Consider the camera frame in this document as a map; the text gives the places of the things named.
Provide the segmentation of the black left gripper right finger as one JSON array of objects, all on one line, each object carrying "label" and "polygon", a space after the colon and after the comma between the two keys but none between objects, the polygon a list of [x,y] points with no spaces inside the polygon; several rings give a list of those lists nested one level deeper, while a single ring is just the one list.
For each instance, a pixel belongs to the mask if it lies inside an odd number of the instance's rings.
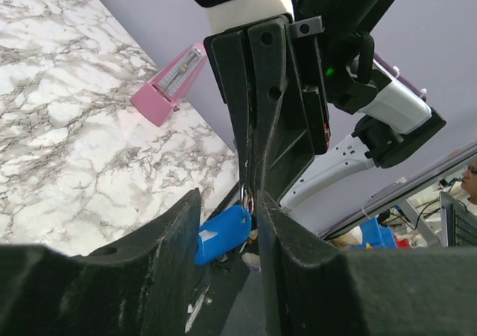
[{"label": "black left gripper right finger", "polygon": [[270,335],[474,335],[473,247],[341,250],[256,202]]}]

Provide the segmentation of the blue plastic key tag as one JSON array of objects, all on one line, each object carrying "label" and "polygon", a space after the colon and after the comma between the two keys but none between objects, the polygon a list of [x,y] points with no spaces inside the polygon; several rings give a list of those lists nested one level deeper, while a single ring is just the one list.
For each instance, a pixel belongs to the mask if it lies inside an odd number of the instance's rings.
[{"label": "blue plastic key tag", "polygon": [[250,231],[250,213],[240,205],[231,206],[199,228],[195,264],[208,264],[242,245]]}]

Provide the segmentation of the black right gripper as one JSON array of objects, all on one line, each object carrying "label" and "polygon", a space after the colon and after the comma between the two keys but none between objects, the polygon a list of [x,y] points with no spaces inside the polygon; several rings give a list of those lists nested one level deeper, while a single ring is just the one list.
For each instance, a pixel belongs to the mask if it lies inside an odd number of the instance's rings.
[{"label": "black right gripper", "polygon": [[281,15],[204,40],[233,127],[239,181],[256,202],[261,191],[280,200],[329,148],[323,32],[319,16]]}]

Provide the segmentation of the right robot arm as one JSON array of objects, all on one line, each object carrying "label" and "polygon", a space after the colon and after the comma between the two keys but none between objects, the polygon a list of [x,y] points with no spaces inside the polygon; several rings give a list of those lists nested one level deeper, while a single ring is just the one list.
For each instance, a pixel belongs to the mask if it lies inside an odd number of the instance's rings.
[{"label": "right robot arm", "polygon": [[239,158],[240,200],[296,206],[319,187],[409,158],[445,124],[374,58],[394,0],[198,0]]}]

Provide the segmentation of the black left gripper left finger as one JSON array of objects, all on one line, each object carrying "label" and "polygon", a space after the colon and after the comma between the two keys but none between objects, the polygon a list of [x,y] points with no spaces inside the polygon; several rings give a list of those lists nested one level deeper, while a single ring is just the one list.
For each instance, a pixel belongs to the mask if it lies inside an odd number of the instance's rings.
[{"label": "black left gripper left finger", "polygon": [[40,244],[1,247],[3,335],[183,335],[201,198],[88,256]]}]

